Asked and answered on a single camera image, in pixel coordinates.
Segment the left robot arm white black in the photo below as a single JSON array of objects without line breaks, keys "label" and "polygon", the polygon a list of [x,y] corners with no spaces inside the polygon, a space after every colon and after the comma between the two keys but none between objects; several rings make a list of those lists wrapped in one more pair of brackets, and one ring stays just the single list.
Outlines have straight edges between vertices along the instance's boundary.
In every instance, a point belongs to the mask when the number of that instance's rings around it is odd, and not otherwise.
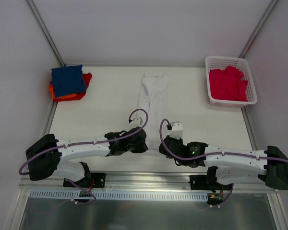
[{"label": "left robot arm white black", "polygon": [[72,185],[88,186],[92,177],[88,164],[74,163],[75,159],[87,157],[120,156],[126,152],[144,153],[146,133],[141,127],[130,131],[109,132],[93,140],[82,142],[58,140],[54,134],[47,134],[30,146],[26,152],[27,161],[19,170],[32,181],[51,176],[69,180]]}]

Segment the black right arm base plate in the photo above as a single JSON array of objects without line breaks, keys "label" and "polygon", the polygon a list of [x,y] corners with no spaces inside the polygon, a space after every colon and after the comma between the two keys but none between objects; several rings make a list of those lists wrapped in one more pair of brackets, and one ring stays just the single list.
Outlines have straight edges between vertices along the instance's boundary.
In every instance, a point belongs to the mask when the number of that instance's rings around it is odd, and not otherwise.
[{"label": "black right arm base plate", "polygon": [[190,175],[189,180],[192,190],[209,190],[215,193],[222,189],[230,191],[232,188],[232,184],[223,185],[218,183],[215,176]]}]

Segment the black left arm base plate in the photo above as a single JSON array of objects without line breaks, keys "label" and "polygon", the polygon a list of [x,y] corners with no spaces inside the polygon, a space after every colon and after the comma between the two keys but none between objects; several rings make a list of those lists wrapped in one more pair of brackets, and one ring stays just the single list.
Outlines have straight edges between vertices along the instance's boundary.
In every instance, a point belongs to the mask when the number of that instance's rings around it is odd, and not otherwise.
[{"label": "black left arm base plate", "polygon": [[100,172],[89,172],[84,174],[84,178],[74,182],[81,188],[104,188],[106,182],[106,174]]}]

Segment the white t shirt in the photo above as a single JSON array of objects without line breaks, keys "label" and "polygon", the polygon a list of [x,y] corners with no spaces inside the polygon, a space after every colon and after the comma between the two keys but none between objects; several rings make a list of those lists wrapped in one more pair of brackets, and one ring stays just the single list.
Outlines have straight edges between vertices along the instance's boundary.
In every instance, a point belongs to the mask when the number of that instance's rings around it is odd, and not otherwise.
[{"label": "white t shirt", "polygon": [[148,113],[148,122],[144,127],[147,134],[146,145],[148,153],[159,153],[161,143],[159,127],[161,121],[168,115],[168,84],[167,74],[162,76],[150,76],[145,73],[142,78],[139,92],[138,108]]}]

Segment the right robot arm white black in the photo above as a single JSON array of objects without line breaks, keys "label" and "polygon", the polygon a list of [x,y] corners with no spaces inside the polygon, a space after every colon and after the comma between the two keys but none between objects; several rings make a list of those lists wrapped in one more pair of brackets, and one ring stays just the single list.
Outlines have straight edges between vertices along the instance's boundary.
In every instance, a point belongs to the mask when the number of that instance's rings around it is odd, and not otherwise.
[{"label": "right robot arm white black", "polygon": [[276,190],[288,190],[288,158],[275,147],[266,150],[242,151],[222,149],[203,142],[183,144],[182,139],[167,136],[161,141],[159,152],[174,159],[177,166],[205,167],[202,179],[191,180],[201,190],[229,188],[235,183],[260,181]]}]

